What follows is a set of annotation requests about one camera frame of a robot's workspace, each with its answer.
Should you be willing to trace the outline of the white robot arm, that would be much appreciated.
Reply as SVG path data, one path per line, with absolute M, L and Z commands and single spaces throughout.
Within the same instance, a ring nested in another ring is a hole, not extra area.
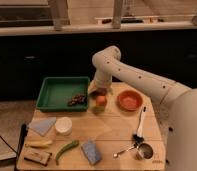
M 109 89 L 112 78 L 138 89 L 169 108 L 165 171 L 197 171 L 197 88 L 132 67 L 120 61 L 121 51 L 109 46 L 92 56 L 96 68 L 89 92 Z

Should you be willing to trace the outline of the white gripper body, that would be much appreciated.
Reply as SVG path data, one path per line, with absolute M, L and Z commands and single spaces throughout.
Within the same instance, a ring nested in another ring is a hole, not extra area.
M 105 96 L 107 94 L 107 89 L 106 88 L 98 88 L 94 81 L 91 81 L 89 86 L 88 86 L 88 94 L 91 95 L 93 93 L 96 93 L 101 96 Z

